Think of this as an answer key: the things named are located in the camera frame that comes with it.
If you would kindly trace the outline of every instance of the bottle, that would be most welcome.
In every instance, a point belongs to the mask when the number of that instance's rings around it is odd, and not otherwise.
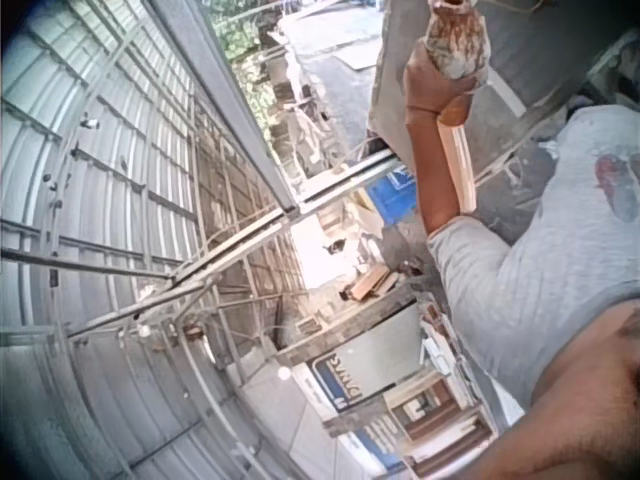
[[[491,44],[484,17],[474,8],[477,0],[428,0],[431,17],[425,45],[431,61],[443,76],[457,80],[478,74],[486,83]],[[442,112],[440,123],[456,127],[469,116],[471,95],[453,100]]]

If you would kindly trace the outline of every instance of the hand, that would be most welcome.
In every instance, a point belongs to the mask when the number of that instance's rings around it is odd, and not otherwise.
[[[477,74],[459,80],[443,77],[429,58],[424,40],[419,39],[404,71],[405,123],[411,125],[438,118],[456,98],[471,95],[477,77]]]

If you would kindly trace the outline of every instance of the wire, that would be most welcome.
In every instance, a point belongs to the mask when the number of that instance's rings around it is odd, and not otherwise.
[[[547,0],[538,0],[538,2],[533,7],[528,9],[514,7],[513,5],[509,5],[508,3],[505,3],[503,0],[482,0],[482,1],[491,3],[493,5],[504,8],[505,10],[509,10],[511,12],[530,14],[535,12],[536,10],[539,10],[542,6],[544,6]]]

